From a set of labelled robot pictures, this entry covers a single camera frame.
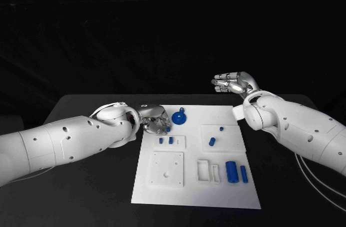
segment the white platform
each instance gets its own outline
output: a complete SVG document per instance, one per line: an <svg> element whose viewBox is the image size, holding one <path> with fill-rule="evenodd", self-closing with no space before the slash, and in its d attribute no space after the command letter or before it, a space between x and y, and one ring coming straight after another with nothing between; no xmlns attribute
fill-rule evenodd
<svg viewBox="0 0 346 227"><path fill-rule="evenodd" d="M167 135L184 136L186 148L158 150L154 148L157 135L143 133L131 203L261 209L246 152L239 152L239 148L233 149L236 152L203 151L202 125L236 126L232 107L216 105L163 105L163 107L169 117L180 107L184 109L186 123L173 124ZM183 153L183 187L150 184L154 152ZM207 160L210 180L212 165L218 165L219 184L197 181L197 160ZM226 161L236 163L238 183L228 183ZM242 183L241 165L246 168L248 183Z"/></svg>

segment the robotic hand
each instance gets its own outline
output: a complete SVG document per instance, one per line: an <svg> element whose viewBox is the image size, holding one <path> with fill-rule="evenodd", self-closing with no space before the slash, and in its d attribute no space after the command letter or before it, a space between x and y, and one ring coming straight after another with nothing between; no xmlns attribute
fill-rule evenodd
<svg viewBox="0 0 346 227"><path fill-rule="evenodd" d="M66 118L1 135L0 187L42 169L79 161L134 141L140 124L150 134L166 135L171 123L164 107L141 105L135 109L124 102L111 103L89 117Z"/></svg>
<svg viewBox="0 0 346 227"><path fill-rule="evenodd" d="M346 176L346 127L324 113L261 90L246 72L213 78L216 92L233 92L244 98L232 109L235 119L245 119L294 153Z"/></svg>

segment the table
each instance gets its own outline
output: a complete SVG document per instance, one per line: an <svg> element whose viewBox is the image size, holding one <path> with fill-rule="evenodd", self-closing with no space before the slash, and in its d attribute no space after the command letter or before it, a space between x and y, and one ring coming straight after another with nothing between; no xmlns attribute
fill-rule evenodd
<svg viewBox="0 0 346 227"><path fill-rule="evenodd" d="M316 108L304 95L280 94L291 102ZM75 116L89 116L109 103L130 106L239 105L235 94L121 95L82 94L60 98L45 124ZM346 214L310 186L293 152L269 133L238 122L251 166L261 210L131 204L143 129L137 140L107 149L89 158L56 166L49 172L0 189L0 226L248 226L330 224ZM307 161L314 174L343 191L346 178Z"/></svg>

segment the black curtain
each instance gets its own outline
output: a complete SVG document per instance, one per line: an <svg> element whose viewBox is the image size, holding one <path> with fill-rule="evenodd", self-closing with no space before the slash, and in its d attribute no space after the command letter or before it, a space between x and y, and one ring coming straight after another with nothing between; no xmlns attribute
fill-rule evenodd
<svg viewBox="0 0 346 227"><path fill-rule="evenodd" d="M63 95L212 94L213 75L246 71L343 122L343 3L1 0L0 111L29 128Z"/></svg>

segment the blue object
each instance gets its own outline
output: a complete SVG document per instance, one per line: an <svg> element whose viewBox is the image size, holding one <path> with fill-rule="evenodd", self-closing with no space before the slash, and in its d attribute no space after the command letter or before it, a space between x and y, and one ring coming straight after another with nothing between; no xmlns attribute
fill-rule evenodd
<svg viewBox="0 0 346 227"><path fill-rule="evenodd" d="M246 169L244 165L239 167L239 171L241 171L242 182L248 183L249 180L248 180Z"/></svg>
<svg viewBox="0 0 346 227"><path fill-rule="evenodd" d="M213 137L210 138L209 145L210 145L210 146L215 145L215 138L213 138Z"/></svg>
<svg viewBox="0 0 346 227"><path fill-rule="evenodd" d="M184 108L180 108L179 112L171 115L171 121L176 125L182 125L186 122Z"/></svg>
<svg viewBox="0 0 346 227"><path fill-rule="evenodd" d="M229 183L238 183L238 171L236 171L236 163L233 161L228 161L225 163L225 170L226 170L226 179Z"/></svg>

